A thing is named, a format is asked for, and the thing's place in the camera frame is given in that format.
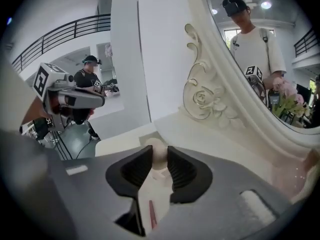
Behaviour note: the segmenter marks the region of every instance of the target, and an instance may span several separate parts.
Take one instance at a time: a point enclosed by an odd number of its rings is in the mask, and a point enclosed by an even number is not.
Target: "flower bouquet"
[[[289,111],[298,118],[310,115],[308,104],[290,82],[282,77],[277,77],[273,81],[273,90],[279,92],[278,104],[273,104],[271,107],[272,113],[277,117],[280,118],[284,111]]]

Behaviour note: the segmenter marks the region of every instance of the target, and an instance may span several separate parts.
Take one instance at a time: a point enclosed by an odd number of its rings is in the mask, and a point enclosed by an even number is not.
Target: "white pillar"
[[[90,45],[90,55],[93,55],[94,57],[98,58],[98,47],[96,44]],[[102,75],[101,75],[101,67],[98,64],[97,70],[94,71],[96,76],[99,78],[100,82],[103,83]]]

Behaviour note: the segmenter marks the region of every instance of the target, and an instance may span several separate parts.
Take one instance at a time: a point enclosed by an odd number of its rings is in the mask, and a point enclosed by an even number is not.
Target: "white mirror frame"
[[[188,0],[192,23],[208,60],[221,84],[246,118],[248,124],[273,148],[286,155],[301,157],[300,148],[320,148],[320,127],[300,129],[288,127],[274,116],[255,94],[232,57],[213,20],[207,0]]]

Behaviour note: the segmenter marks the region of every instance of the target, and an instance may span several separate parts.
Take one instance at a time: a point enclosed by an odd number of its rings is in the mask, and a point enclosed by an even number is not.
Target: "cable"
[[[70,154],[70,152],[69,152],[69,150],[68,150],[68,148],[67,148],[67,146],[66,146],[65,142],[64,142],[64,141],[63,141],[63,139],[60,137],[59,132],[56,132],[56,134],[58,134],[58,137],[59,137],[60,141],[62,142],[62,144],[63,144],[63,146],[64,146],[65,150],[68,152],[68,154],[69,154],[69,156],[70,156],[71,160],[73,160],[73,158],[72,158],[72,156],[71,156],[71,154]]]
[[[88,142],[87,144],[85,144],[85,145],[83,146],[83,148],[81,148],[80,152],[78,153],[78,155],[76,156],[75,159],[78,159],[78,156],[80,155],[81,151],[84,150],[84,148],[85,148],[86,146],[88,146],[91,141],[92,141],[92,138],[90,138],[89,142]]]
[[[54,137],[54,139],[55,140],[57,140],[56,142],[55,142],[55,146],[57,147],[57,149],[59,150],[59,152],[60,152],[60,154],[61,154],[61,156],[63,157],[63,159],[64,160],[68,160],[67,159],[67,155],[65,154],[65,152],[64,152],[64,150],[63,150],[63,148],[61,147],[61,144],[59,143],[59,139],[58,139],[58,137],[57,137],[57,135],[55,134],[55,132],[54,131],[52,131],[51,132],[52,133],[52,135],[53,135],[53,137]]]

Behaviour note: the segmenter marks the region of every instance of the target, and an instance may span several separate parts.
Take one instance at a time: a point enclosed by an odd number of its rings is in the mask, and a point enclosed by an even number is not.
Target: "white t-shirt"
[[[255,27],[247,34],[239,33],[236,40],[236,44],[239,46],[233,44],[234,37],[231,39],[230,51],[235,61],[244,73],[248,67],[258,66],[262,72],[262,79],[268,78],[276,71],[285,73],[285,62],[275,36],[268,32],[268,62],[267,44],[263,41],[259,29],[259,27]]]

